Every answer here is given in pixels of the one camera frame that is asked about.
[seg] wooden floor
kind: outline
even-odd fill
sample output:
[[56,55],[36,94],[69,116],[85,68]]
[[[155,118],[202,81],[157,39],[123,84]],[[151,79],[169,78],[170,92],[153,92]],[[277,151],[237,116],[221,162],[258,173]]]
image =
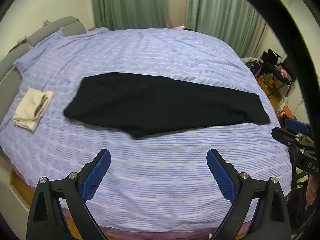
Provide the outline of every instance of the wooden floor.
[[280,92],[276,89],[268,89],[261,81],[258,81],[258,84],[266,95],[269,95],[270,93],[273,92],[272,95],[269,96],[269,101],[273,107],[273,110],[276,112],[277,106],[282,99]]
[[[262,82],[258,82],[258,84],[260,85],[260,87],[262,88],[262,90],[265,92],[265,94],[270,94],[272,92],[272,90],[269,90],[268,88],[265,87],[265,85]],[[276,111],[276,108],[280,102],[280,100],[282,99],[282,96],[280,95],[280,93],[278,91],[273,91],[274,94],[272,94],[269,97],[270,103],[273,107],[273,109]],[[32,197],[33,197],[33,190],[23,181],[23,179],[21,179],[13,170],[11,172],[11,179],[10,179],[10,184],[12,186],[15,187],[15,189],[19,192],[19,194],[24,198],[24,200],[31,205],[32,202]],[[82,240],[82,237],[75,225],[75,223],[73,222],[73,220],[71,218],[66,218],[70,232],[72,234],[73,237]],[[236,239],[240,239],[244,237],[244,234],[237,236]],[[108,236],[109,240],[120,240],[114,237],[110,237]]]

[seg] plush toy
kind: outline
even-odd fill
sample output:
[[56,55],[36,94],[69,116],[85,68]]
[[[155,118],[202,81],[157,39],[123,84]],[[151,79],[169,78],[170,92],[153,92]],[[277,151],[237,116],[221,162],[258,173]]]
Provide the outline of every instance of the plush toy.
[[283,78],[286,78],[286,77],[287,77],[287,72],[286,72],[283,68],[281,68],[281,76],[282,76]]
[[51,23],[51,22],[49,22],[48,19],[46,19],[45,21],[43,21],[42,27],[48,25],[49,23]]

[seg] blue gripper pad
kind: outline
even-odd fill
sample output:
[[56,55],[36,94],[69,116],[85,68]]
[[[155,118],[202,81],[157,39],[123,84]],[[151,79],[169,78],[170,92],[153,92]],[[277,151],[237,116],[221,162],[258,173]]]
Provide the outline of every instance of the blue gripper pad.
[[216,149],[210,150],[207,153],[207,165],[216,180],[218,187],[227,200],[230,200],[233,204],[236,200],[236,185],[224,166],[231,165],[226,163]]
[[89,175],[82,183],[82,201],[93,199],[104,175],[106,174],[111,163],[111,155],[108,150],[105,150],[96,165],[92,168]]
[[288,127],[290,130],[296,131],[303,135],[309,135],[310,130],[308,126],[302,122],[287,118],[284,122],[285,126]]

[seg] bed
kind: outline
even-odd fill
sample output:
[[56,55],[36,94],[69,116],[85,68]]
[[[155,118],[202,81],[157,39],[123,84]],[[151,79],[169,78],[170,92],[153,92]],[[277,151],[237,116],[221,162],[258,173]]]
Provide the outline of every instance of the bed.
[[[28,185],[35,187],[43,176],[65,178],[100,149],[108,149],[110,168],[87,206],[107,235],[121,239],[207,239],[231,206],[206,164],[212,148],[254,179],[276,176],[284,195],[289,193],[289,155],[271,137],[279,126],[276,115],[250,70],[226,43],[172,29],[86,33],[73,17],[59,21],[30,36],[1,62],[6,67],[0,68],[0,145]],[[270,124],[132,139],[66,119],[63,109],[81,79],[106,72],[160,75],[256,93]],[[35,133],[12,123],[30,87],[55,93]],[[255,205],[253,201],[245,222],[252,219]]]

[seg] green curtain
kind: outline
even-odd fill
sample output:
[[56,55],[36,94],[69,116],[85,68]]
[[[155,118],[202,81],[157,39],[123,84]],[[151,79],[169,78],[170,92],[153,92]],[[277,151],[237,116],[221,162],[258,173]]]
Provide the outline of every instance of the green curtain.
[[247,0],[189,0],[187,28],[223,40],[239,57],[254,55],[265,26]]
[[110,30],[164,28],[167,0],[92,0],[96,27]]

